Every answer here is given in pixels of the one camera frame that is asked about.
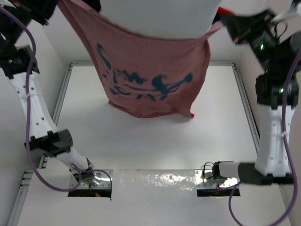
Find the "red patterned pillowcase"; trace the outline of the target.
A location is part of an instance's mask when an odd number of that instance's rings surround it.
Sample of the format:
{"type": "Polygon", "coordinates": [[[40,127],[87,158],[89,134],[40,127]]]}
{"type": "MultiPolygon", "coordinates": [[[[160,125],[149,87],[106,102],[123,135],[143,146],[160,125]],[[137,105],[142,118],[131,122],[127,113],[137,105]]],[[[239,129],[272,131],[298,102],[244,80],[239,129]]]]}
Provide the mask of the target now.
{"type": "Polygon", "coordinates": [[[169,40],[125,30],[82,0],[61,0],[65,18],[88,51],[109,104],[138,118],[175,113],[192,117],[210,63],[208,38],[224,27],[219,8],[200,38],[169,40]]]}

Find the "white pillow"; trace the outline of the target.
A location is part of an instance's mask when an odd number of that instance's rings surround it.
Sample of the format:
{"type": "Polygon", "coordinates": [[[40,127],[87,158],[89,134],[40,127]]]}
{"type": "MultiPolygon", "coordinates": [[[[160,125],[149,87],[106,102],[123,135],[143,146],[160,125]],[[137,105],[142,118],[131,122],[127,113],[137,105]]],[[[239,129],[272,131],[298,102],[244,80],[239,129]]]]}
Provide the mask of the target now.
{"type": "Polygon", "coordinates": [[[220,0],[102,0],[100,15],[128,31],[196,39],[211,27],[220,0]]]}

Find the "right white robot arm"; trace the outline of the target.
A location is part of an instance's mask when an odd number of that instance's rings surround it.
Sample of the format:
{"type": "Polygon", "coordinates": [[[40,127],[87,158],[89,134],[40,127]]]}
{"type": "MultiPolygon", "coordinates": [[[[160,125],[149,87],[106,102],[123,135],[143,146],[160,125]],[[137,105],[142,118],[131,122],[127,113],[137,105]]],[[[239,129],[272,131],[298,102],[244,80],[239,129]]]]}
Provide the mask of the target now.
{"type": "Polygon", "coordinates": [[[301,69],[301,34],[296,32],[280,41],[276,27],[286,16],[269,9],[251,16],[226,11],[218,14],[233,42],[250,46],[264,73],[255,84],[261,118],[257,159],[218,161],[212,167],[213,178],[236,178],[252,185],[292,184],[286,147],[299,99],[296,74],[301,69]]]}

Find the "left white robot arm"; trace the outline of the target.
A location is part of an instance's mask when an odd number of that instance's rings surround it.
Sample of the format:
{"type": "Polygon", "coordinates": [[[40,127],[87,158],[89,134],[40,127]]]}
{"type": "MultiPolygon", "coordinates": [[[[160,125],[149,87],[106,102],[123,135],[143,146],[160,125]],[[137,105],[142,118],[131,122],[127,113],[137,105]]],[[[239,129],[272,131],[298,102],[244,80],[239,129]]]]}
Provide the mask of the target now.
{"type": "Polygon", "coordinates": [[[55,158],[72,172],[78,185],[96,181],[91,162],[73,147],[69,130],[53,122],[40,87],[36,42],[28,30],[34,20],[47,25],[56,0],[2,0],[0,2],[0,67],[15,89],[26,117],[25,148],[55,158]]]}

